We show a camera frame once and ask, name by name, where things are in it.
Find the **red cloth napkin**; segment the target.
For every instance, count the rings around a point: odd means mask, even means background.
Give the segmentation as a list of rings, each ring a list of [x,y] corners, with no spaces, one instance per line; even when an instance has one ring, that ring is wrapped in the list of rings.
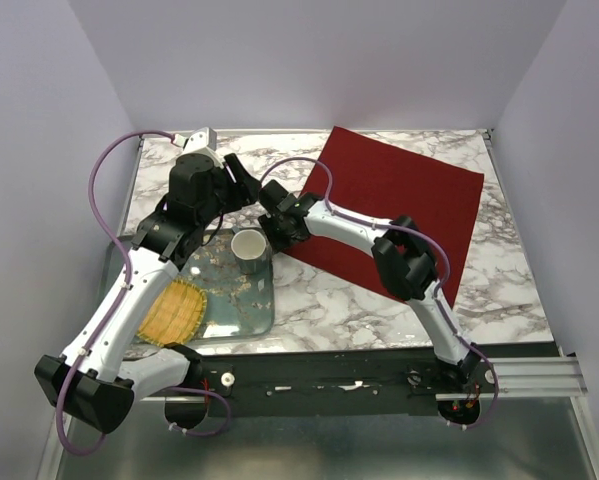
[[[303,187],[317,195],[330,187],[337,206],[381,219],[410,217],[447,253],[450,278],[443,287],[448,303],[457,297],[484,176],[415,153],[413,148],[336,127]]]

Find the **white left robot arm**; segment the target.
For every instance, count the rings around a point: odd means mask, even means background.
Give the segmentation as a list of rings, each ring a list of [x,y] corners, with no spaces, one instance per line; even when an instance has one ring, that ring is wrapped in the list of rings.
[[[136,401],[164,389],[188,395],[199,387],[201,357],[179,343],[138,362],[124,355],[157,298],[202,246],[208,226],[254,204],[260,188],[234,154],[176,159],[167,193],[121,250],[124,265],[91,320],[59,356],[42,356],[34,369],[56,421],[69,414],[109,434]]]

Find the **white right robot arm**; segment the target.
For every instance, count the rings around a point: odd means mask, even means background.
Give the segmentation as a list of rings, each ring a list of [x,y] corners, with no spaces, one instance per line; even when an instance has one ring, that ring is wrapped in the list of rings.
[[[432,341],[441,384],[459,392],[473,383],[481,357],[460,332],[445,298],[442,284],[446,278],[437,270],[435,243],[411,218],[374,219],[338,209],[312,193],[295,197],[276,181],[263,186],[259,203],[265,210],[260,226],[276,251],[318,237],[371,257],[381,285],[414,311]]]

